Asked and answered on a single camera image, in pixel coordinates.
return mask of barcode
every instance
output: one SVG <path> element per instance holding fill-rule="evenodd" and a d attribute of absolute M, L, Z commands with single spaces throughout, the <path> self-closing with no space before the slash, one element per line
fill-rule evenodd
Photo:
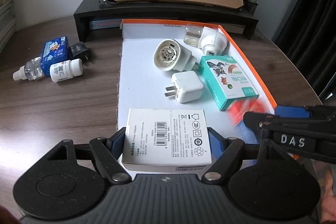
<path fill-rule="evenodd" d="M 61 79 L 58 79 L 57 82 L 60 82 L 60 81 L 63 81 L 63 80 L 67 80 L 68 77 L 64 77 L 64 78 L 61 78 Z"/>
<path fill-rule="evenodd" d="M 204 167 L 187 167 L 187 168 L 175 168 L 175 171 L 197 171 L 197 170 L 203 170 Z"/>
<path fill-rule="evenodd" d="M 156 145 L 167 146 L 167 122 L 156 122 Z"/>

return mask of black curtain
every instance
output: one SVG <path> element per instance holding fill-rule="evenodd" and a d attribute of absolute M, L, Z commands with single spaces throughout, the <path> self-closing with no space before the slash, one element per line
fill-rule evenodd
<path fill-rule="evenodd" d="M 319 95 L 336 72 L 336 0 L 298 0 L 275 44 Z"/>

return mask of wooden desk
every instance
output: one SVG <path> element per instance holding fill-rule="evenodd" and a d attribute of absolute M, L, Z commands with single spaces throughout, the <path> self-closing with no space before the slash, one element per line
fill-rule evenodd
<path fill-rule="evenodd" d="M 66 35 L 78 42 L 72 17 L 16 32 L 0 54 L 0 203 L 16 217 L 14 182 L 62 139 L 86 143 L 109 137 L 117 123 L 121 31 L 95 31 L 86 42 L 93 60 L 83 76 L 53 83 L 14 81 L 13 72 L 40 55 L 44 42 Z M 287 57 L 260 32 L 249 41 L 233 35 L 278 104 L 316 105 L 320 101 Z"/>

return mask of recycling symbol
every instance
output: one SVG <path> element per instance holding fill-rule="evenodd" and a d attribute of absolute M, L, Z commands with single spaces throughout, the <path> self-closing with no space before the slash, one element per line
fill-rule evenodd
<path fill-rule="evenodd" d="M 201 148 L 201 147 L 197 147 L 197 148 L 195 148 L 194 153 L 195 153 L 195 155 L 197 155 L 197 156 L 200 157 L 200 156 L 202 156 L 204 154 L 204 149 Z"/>

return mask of hand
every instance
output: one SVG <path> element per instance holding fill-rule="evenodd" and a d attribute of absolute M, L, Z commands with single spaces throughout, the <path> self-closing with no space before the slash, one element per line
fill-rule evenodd
<path fill-rule="evenodd" d="M 322 224 L 336 224 L 336 197 L 333 193 L 334 179 L 330 169 L 327 169 L 324 179 L 324 194 L 322 196 Z"/>
<path fill-rule="evenodd" d="M 0 205 L 0 224 L 20 224 L 20 222 Z"/>

